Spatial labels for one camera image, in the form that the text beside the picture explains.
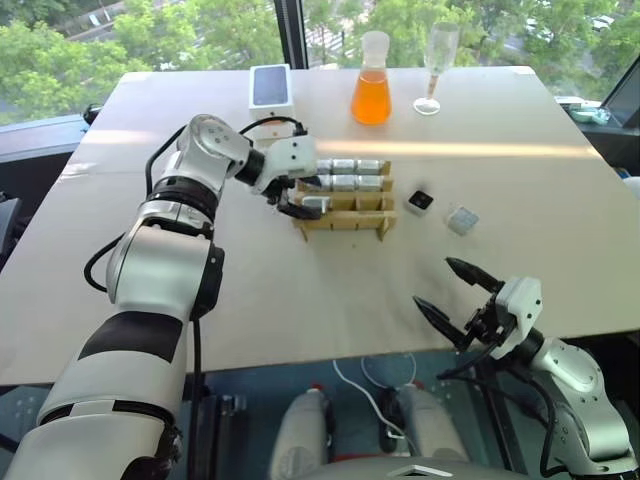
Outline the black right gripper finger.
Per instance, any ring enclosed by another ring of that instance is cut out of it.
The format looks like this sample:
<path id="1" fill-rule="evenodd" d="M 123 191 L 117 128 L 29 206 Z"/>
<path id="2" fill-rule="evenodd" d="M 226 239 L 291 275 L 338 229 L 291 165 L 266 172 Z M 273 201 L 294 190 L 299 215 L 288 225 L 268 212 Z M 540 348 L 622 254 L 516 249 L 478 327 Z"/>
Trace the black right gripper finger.
<path id="1" fill-rule="evenodd" d="M 447 338 L 456 349 L 469 348 L 472 339 L 455 327 L 444 312 L 421 297 L 414 295 L 412 299 L 427 322 Z"/>
<path id="2" fill-rule="evenodd" d="M 497 294 L 505 284 L 504 281 L 496 279 L 480 267 L 465 260 L 446 257 L 445 261 L 458 278 L 468 285 L 478 285 L 491 294 Z"/>

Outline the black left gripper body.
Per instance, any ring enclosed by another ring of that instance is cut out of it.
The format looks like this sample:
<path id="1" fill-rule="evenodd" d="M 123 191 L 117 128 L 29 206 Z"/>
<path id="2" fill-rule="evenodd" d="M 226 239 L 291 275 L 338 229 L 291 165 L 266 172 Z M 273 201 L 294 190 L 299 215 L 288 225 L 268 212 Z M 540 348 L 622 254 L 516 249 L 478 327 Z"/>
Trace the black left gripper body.
<path id="1" fill-rule="evenodd" d="M 288 192 L 295 186 L 295 180 L 288 176 L 273 179 L 264 190 L 269 205 L 275 206 L 280 213 L 300 213 L 299 205 L 289 200 Z"/>

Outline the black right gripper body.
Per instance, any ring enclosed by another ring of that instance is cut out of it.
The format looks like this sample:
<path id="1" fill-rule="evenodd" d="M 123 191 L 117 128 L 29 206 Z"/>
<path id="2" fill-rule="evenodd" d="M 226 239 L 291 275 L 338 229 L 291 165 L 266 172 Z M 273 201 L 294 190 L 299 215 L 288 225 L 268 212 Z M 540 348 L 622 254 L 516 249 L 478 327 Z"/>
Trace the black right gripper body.
<path id="1" fill-rule="evenodd" d="M 496 298 L 497 294 L 492 294 L 487 303 L 477 309 L 465 324 L 467 345 L 475 340 L 484 345 L 502 345 L 504 343 L 505 327 L 498 319 Z"/>

